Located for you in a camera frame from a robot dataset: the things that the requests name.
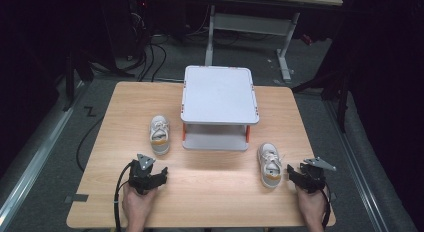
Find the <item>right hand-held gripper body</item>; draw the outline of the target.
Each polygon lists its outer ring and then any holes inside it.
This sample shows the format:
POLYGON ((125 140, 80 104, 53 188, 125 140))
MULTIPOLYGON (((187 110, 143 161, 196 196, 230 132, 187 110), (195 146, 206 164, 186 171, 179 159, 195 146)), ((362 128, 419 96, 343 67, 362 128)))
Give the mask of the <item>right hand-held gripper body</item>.
POLYGON ((336 171, 337 168, 320 157, 305 159, 300 164, 301 182, 299 187, 308 193, 322 190, 326 185, 324 170, 336 171))

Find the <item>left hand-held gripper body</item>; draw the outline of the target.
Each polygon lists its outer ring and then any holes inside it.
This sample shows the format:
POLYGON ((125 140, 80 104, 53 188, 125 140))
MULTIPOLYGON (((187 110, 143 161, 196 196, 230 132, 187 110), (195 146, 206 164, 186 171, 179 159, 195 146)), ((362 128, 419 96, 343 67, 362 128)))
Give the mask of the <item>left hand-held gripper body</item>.
POLYGON ((151 174, 154 162, 153 158, 143 154, 138 154, 131 162, 128 183, 141 195, 157 187, 157 177, 151 174))

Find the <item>small white sneaker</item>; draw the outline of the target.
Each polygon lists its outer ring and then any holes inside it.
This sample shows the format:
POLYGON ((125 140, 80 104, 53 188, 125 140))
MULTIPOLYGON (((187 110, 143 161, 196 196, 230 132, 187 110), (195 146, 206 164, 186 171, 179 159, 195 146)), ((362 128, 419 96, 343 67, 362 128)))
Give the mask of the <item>small white sneaker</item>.
POLYGON ((282 163, 277 148, 271 143, 263 143, 257 150, 262 184, 274 189, 282 179, 282 163))
POLYGON ((170 148, 169 121, 163 115, 156 115, 150 122, 150 145, 156 155, 165 155, 170 148))

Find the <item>white two-tier shoe rack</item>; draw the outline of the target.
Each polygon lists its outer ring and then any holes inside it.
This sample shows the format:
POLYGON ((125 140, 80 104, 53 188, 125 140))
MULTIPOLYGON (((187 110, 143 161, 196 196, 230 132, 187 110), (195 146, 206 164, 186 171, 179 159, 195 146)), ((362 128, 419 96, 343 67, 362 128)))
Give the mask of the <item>white two-tier shoe rack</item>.
POLYGON ((192 150, 245 151, 259 122, 247 68, 188 66, 181 103, 182 145, 192 150))

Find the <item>black tape strip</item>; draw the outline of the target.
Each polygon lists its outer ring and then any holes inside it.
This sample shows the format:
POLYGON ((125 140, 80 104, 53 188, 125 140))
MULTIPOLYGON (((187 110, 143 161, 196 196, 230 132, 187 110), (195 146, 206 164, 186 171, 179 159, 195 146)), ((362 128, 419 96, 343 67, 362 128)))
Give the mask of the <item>black tape strip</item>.
POLYGON ((86 202, 88 200, 87 194, 72 194, 67 195, 65 197, 65 203, 73 203, 73 202, 86 202))

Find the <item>black metal stand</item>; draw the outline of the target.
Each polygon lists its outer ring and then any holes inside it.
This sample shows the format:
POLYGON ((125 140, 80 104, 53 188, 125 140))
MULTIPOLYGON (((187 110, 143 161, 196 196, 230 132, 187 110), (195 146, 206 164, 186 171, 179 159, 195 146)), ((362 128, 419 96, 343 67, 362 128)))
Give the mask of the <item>black metal stand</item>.
POLYGON ((89 57, 84 51, 79 49, 72 49, 66 57, 65 85, 67 101, 64 106, 64 111, 68 111, 74 102, 75 73, 78 74, 83 82, 91 82, 94 79, 89 57))
POLYGON ((347 98, 349 91, 349 72, 332 72, 319 76, 292 88, 293 93, 299 93, 308 88, 322 88, 323 100, 338 99, 336 121, 339 129, 345 132, 345 114, 348 108, 347 98))

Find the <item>dark computer tower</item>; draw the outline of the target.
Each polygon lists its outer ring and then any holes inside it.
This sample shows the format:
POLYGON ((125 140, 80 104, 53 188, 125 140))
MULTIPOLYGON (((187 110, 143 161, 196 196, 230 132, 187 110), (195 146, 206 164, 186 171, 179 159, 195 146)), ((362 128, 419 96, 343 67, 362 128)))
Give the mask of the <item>dark computer tower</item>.
POLYGON ((129 0, 131 26, 135 35, 135 55, 141 59, 144 47, 150 36, 149 21, 145 0, 129 0))

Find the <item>wooden desk with white legs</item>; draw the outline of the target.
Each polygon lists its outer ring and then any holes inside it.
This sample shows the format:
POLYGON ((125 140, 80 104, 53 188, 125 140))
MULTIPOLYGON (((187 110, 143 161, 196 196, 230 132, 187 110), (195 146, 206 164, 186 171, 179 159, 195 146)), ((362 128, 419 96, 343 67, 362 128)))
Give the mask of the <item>wooden desk with white legs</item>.
MULTIPOLYGON (((342 6, 343 0, 281 0, 300 4, 316 4, 327 6, 342 6)), ((213 39, 216 29, 236 32, 257 33, 264 35, 283 36, 282 47, 276 50, 280 72, 284 82, 291 81, 291 70, 287 66, 286 52, 297 26, 300 13, 295 12, 291 19, 263 18, 247 15, 216 13, 215 6, 210 7, 208 44, 205 54, 205 65, 213 63, 213 39)))

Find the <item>metal floor rail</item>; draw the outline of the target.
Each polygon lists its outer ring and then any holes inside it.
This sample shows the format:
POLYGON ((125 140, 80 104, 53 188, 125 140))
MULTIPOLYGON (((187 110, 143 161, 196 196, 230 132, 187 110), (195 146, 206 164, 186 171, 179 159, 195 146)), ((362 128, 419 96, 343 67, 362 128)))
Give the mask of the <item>metal floor rail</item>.
POLYGON ((334 126, 337 135, 342 143, 343 154, 346 159, 349 171, 352 175, 353 181, 356 185, 361 201, 365 207, 368 217, 373 225, 375 232, 389 232, 388 226, 382 216, 380 208, 377 204, 374 193, 372 192, 367 179, 365 178, 358 160, 354 154, 354 150, 348 140, 347 135, 340 129, 338 124, 336 110, 332 102, 323 102, 327 113, 331 118, 332 125, 334 126))
POLYGON ((0 232, 63 232, 82 176, 76 154, 89 119, 83 108, 90 84, 80 82, 68 110, 59 98, 0 179, 0 232))

